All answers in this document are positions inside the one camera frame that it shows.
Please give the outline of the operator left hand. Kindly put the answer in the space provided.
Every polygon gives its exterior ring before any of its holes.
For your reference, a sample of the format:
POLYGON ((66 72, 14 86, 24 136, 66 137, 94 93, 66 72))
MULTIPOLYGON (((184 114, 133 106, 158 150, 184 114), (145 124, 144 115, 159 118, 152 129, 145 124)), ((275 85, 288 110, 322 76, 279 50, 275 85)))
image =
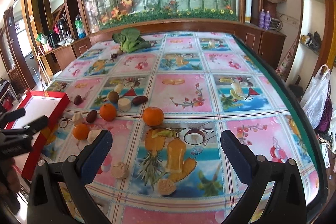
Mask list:
POLYGON ((18 193, 21 189, 21 184, 19 182, 18 174, 14 169, 14 165, 14 158, 1 161, 1 171, 5 175, 8 185, 5 186, 3 183, 1 183, 1 196, 6 196, 8 194, 8 188, 14 193, 18 193))

